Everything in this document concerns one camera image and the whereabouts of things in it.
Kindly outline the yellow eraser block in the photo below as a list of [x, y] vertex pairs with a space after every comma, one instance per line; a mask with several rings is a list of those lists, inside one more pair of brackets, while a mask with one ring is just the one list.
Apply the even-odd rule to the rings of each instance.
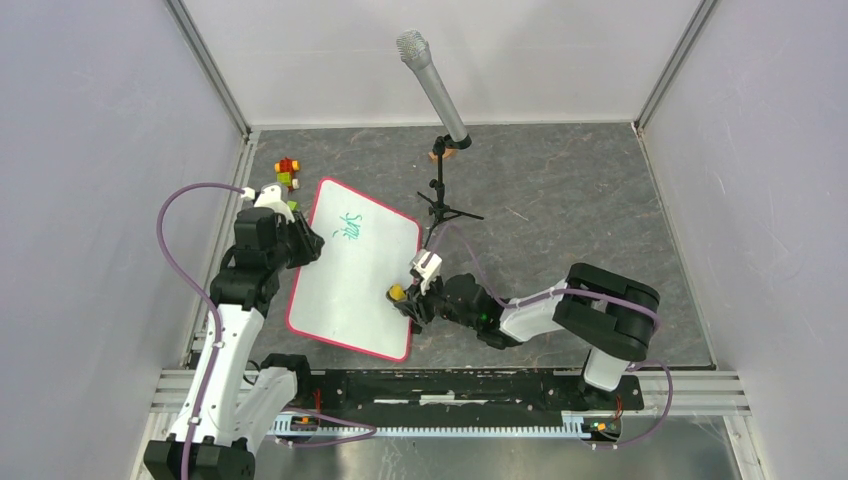
[[407, 294], [402, 285], [394, 284], [388, 289], [387, 297], [392, 302], [401, 302], [406, 300]]

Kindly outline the pink framed whiteboard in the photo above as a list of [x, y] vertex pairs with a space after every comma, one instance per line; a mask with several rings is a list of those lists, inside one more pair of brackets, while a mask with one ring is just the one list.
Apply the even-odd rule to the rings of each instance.
[[320, 257], [297, 270], [285, 320], [301, 336], [382, 358], [407, 359], [410, 319], [387, 299], [411, 281], [421, 245], [412, 217], [337, 179], [317, 188], [310, 227], [324, 240]]

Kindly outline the grey microphone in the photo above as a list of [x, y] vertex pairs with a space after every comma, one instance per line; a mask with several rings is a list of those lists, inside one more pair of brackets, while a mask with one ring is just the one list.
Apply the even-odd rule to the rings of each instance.
[[446, 134], [438, 136], [431, 149], [436, 158], [437, 170], [436, 177], [429, 182], [429, 187], [434, 190], [436, 197], [431, 199], [421, 192], [417, 193], [429, 204], [428, 212], [433, 217], [425, 240], [425, 244], [428, 244], [436, 228], [450, 220], [460, 217], [483, 220], [480, 215], [457, 210], [445, 203], [444, 159], [447, 151], [468, 149], [472, 145], [472, 139], [435, 66], [429, 43], [421, 32], [416, 29], [403, 31], [396, 38], [396, 47], [401, 61], [416, 77], [446, 129]]

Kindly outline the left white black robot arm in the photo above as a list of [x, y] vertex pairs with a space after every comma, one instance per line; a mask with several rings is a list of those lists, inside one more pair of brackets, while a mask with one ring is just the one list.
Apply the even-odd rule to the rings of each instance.
[[303, 355], [266, 358], [240, 393], [252, 346], [278, 291], [278, 274], [316, 261], [324, 241], [299, 212], [251, 207], [234, 223], [235, 242], [210, 289], [205, 343], [179, 414], [143, 465], [154, 479], [251, 479], [256, 452], [281, 410], [314, 394]]

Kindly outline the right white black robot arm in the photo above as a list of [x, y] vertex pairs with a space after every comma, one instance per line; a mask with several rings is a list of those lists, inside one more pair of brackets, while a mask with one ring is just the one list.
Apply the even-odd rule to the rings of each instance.
[[646, 361], [659, 328], [657, 290], [587, 263], [573, 264], [562, 281], [521, 298], [498, 297], [471, 273], [448, 280], [438, 274], [413, 277], [408, 287], [390, 287], [386, 297], [412, 320], [415, 333], [441, 318], [475, 331], [478, 340], [499, 350], [561, 330], [589, 344], [577, 392], [591, 408], [617, 396], [627, 369]]

